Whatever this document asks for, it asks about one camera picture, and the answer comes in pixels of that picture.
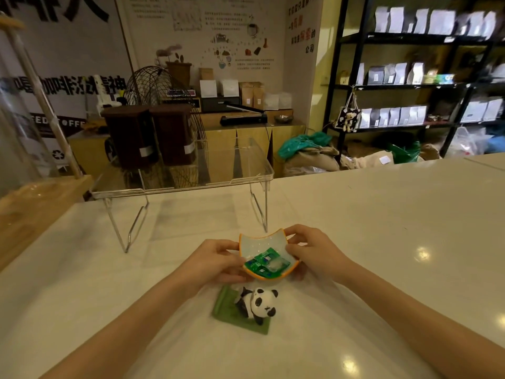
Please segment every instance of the green square stand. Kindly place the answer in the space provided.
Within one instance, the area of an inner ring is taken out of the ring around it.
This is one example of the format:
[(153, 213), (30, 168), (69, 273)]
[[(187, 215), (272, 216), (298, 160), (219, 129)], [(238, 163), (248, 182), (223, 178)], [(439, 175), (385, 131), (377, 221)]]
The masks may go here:
[(223, 286), (219, 292), (214, 309), (212, 310), (212, 316), (222, 322), (267, 335), (270, 327), (270, 318), (265, 318), (261, 326), (258, 325), (254, 319), (244, 318), (235, 305), (235, 300), (238, 295), (239, 293), (237, 290), (233, 290), (228, 285)]

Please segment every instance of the shelving unit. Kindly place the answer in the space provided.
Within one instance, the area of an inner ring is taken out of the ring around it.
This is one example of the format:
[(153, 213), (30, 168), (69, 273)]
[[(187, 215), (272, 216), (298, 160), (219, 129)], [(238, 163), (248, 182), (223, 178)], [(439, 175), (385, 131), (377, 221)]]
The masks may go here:
[[(370, 16), (375, 12), (372, 10), (372, 4), (374, 0), (365, 0), (363, 5), (363, 11), (360, 22), (360, 30), (357, 33), (351, 34), (349, 36), (344, 36), (344, 24), (345, 16), (347, 13), (347, 7), (349, 5), (349, 0), (342, 0), (340, 5), (340, 14), (337, 26), (337, 34), (335, 38), (335, 49), (333, 52), (333, 62), (331, 65), (330, 80), (328, 86), (328, 97), (326, 100), (326, 107), (323, 119), (323, 131), (327, 132), (330, 123), (330, 113), (333, 102), (333, 95), (335, 90), (346, 90), (347, 100), (352, 92), (352, 86), (356, 85), (357, 73), (363, 55), (363, 48), (365, 45), (450, 45), (451, 50), (447, 55), (445, 64), (441, 69), (441, 73), (449, 73), (451, 65), (455, 59), (456, 51), (460, 46), (481, 46), (483, 47), (482, 58), (479, 63), (473, 69), (471, 79), (468, 82), (455, 83), (455, 84), (421, 84), (421, 85), (359, 85), (355, 86), (356, 91), (368, 91), (368, 90), (416, 90), (416, 89), (461, 89), (462, 99), (459, 104), (458, 113), (453, 122), (448, 123), (431, 123), (426, 122), (424, 125), (405, 125), (405, 126), (386, 126), (386, 127), (372, 127), (365, 129), (357, 129), (352, 133), (362, 133), (362, 132), (382, 132), (390, 130), (412, 130), (420, 129), (426, 130), (429, 128), (449, 128), (448, 135), (445, 142), (440, 150), (440, 155), (443, 157), (451, 144), (451, 141), (456, 133), (456, 129), (459, 126), (478, 126), (478, 125), (494, 125), (503, 124), (505, 121), (496, 120), (492, 122), (475, 122), (475, 123), (461, 123), (461, 118), (464, 111), (470, 101), (473, 93), (476, 89), (486, 87), (487, 85), (497, 85), (497, 83), (485, 83), (477, 82), (480, 80), (482, 70), (489, 59), (491, 51), (497, 46), (505, 46), (505, 41), (496, 41), (493, 39), (484, 40), (482, 37), (467, 37), (467, 36), (444, 36), (444, 35), (433, 35), (433, 34), (410, 34), (410, 33), (376, 33), (368, 32), (367, 26)], [(466, 0), (464, 5), (464, 10), (471, 11), (477, 0)], [(340, 50), (342, 45), (346, 44), (356, 44), (356, 51), (352, 61), (352, 69), (350, 72), (349, 84), (340, 85), (336, 83), (338, 63), (340, 57)], [(339, 132), (337, 149), (341, 153), (344, 146), (345, 137), (347, 134), (339, 129), (333, 129)]]

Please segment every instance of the recycling symbol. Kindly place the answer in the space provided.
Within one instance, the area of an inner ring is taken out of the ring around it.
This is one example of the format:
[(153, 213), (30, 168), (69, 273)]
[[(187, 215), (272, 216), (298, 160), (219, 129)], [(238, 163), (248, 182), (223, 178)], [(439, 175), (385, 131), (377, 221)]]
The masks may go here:
[(65, 155), (60, 150), (53, 150), (54, 159), (64, 159)]

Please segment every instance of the green plastic bag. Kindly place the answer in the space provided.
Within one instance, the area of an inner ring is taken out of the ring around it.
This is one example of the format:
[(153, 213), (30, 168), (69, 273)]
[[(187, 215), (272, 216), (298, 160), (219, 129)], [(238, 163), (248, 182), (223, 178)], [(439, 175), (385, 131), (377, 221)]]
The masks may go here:
[(306, 147), (327, 146), (330, 141), (331, 136), (321, 131), (313, 133), (313, 135), (300, 134), (283, 143), (277, 154), (279, 154), (279, 157), (282, 159), (288, 159), (293, 157), (293, 155), (301, 149), (305, 149)]
[(421, 153), (421, 144), (419, 141), (415, 141), (410, 146), (399, 147), (389, 143), (387, 149), (393, 153), (395, 164), (407, 164), (417, 162)]

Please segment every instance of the hand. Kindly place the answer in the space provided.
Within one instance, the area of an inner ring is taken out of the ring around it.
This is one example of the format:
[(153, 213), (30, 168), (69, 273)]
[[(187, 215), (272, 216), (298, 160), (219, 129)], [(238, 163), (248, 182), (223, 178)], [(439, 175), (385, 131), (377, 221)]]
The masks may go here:
[(352, 261), (331, 241), (321, 230), (304, 225), (294, 225), (284, 229), (286, 236), (294, 235), (288, 239), (286, 251), (300, 259), (294, 271), (294, 277), (303, 279), (306, 273), (306, 264), (317, 274), (324, 274), (337, 283), (342, 283)]
[(210, 281), (218, 283), (243, 283), (254, 278), (243, 270), (245, 258), (228, 250), (238, 250), (238, 242), (205, 240), (171, 275), (189, 284), (191, 294), (196, 294)]

